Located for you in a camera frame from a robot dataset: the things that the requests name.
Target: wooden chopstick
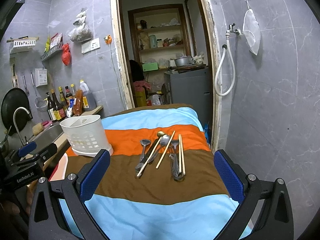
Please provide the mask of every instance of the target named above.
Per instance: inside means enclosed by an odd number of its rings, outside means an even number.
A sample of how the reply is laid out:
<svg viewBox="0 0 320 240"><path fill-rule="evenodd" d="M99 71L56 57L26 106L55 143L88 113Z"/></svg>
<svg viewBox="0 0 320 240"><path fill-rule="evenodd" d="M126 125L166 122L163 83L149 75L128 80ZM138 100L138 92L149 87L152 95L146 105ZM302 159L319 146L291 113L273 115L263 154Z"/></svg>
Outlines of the wooden chopstick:
<svg viewBox="0 0 320 240"><path fill-rule="evenodd" d="M158 164L157 164L157 166L156 166L156 169L159 168L160 163L162 162L162 159L163 159L165 153L167 152L167 149L169 148L169 145L170 145L170 143L171 143L171 140L172 140L175 132L176 132L176 131L173 131L173 133L172 133L172 135L171 135L171 138L170 138L170 140L169 140L169 142L168 142L168 144L167 144L167 147L164 149L164 152L163 152L163 154L162 154L162 156L161 156L161 158L160 158L160 160L159 160L159 162L158 162Z"/></svg>
<svg viewBox="0 0 320 240"><path fill-rule="evenodd" d="M162 136L159 138L159 140L157 141L157 143L156 143L155 147L153 148L153 150L152 150L152 152L151 152L150 156L148 157L148 159L146 160L146 162L144 163L144 165L141 167L141 170L140 170L140 171L139 171L139 173L137 174L137 177L140 177L140 175L141 175L141 173L143 172L144 168L147 166L147 164L148 164L148 160L150 160L150 159L151 159L151 157L152 157L153 153L155 152L155 150L156 150L156 148L157 148L157 146L158 146L158 144L159 144L159 142L160 142L161 138L162 138Z"/></svg>
<svg viewBox="0 0 320 240"><path fill-rule="evenodd" d="M184 165L184 153L183 153L183 143L182 143L182 135L180 135L180 143L181 143L181 158L182 158L182 173L186 174L186 167Z"/></svg>
<svg viewBox="0 0 320 240"><path fill-rule="evenodd" d="M181 171L182 171L182 168L181 168L181 148L182 148L182 146L181 146L181 134L179 134L179 173L181 173Z"/></svg>

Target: white hose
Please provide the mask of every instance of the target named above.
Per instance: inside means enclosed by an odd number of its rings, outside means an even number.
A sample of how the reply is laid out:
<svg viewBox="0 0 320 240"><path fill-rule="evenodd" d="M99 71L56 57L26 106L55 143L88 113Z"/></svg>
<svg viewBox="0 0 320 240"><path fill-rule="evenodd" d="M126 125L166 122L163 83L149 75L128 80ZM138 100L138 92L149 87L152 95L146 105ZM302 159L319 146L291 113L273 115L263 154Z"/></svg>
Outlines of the white hose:
<svg viewBox="0 0 320 240"><path fill-rule="evenodd" d="M230 85L230 87L228 88L228 90L226 92L220 93L220 90L218 91L218 75L219 75L219 72L221 70L221 66L222 66L223 60L224 60L224 58L226 56L226 49L225 48L223 48L222 57L221 57L221 60L220 60L220 63L219 63L219 66L218 66L218 69L217 69L217 72L216 72L216 76L214 77L214 90L221 97L223 97L223 96L225 96L225 95L230 93L230 91L232 90L233 85L235 83L235 80L236 80L235 63L233 62L233 58L232 58L232 55L231 55L230 41L229 41L228 37L227 37L227 49L228 49L228 54L229 54L231 65L232 65L232 82L231 82L231 85Z"/></svg>

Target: orange plug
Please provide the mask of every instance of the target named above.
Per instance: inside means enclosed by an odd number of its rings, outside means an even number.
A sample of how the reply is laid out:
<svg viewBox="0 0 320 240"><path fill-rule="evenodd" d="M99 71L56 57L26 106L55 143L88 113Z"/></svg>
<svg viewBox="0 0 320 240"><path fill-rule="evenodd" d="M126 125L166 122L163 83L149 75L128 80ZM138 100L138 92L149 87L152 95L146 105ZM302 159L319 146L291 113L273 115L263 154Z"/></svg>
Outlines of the orange plug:
<svg viewBox="0 0 320 240"><path fill-rule="evenodd" d="M112 42L111 35L108 35L107 37L104 37L104 41L106 42L106 44L110 44Z"/></svg>

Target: blue gripper pad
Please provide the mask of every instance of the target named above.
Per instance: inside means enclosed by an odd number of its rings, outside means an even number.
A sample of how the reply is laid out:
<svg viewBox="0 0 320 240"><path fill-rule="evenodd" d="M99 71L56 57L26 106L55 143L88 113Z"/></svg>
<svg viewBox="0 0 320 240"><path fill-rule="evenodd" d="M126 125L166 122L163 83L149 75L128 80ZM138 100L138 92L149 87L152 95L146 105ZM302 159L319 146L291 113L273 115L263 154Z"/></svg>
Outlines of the blue gripper pad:
<svg viewBox="0 0 320 240"><path fill-rule="evenodd" d="M30 142L18 150L18 156L22 158L26 156L28 153L31 153L36 148L37 148L36 142Z"/></svg>
<svg viewBox="0 0 320 240"><path fill-rule="evenodd" d="M244 200L243 184L220 151L215 152L213 162L230 197L241 203Z"/></svg>
<svg viewBox="0 0 320 240"><path fill-rule="evenodd" d="M79 171L76 188L82 203L92 198L109 165L110 153L102 149L90 163L85 164Z"/></svg>

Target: wall hook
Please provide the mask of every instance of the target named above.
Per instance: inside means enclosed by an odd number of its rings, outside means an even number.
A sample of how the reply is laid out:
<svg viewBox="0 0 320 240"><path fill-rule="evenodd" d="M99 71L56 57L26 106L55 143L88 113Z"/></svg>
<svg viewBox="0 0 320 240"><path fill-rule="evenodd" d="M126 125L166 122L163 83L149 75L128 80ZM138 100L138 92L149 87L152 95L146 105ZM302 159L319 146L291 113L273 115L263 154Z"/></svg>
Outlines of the wall hook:
<svg viewBox="0 0 320 240"><path fill-rule="evenodd" d="M248 0L245 0L245 1L247 2L248 10L250 10L250 9L251 9L251 7L250 7L250 4L249 4L249 1L248 1Z"/></svg>

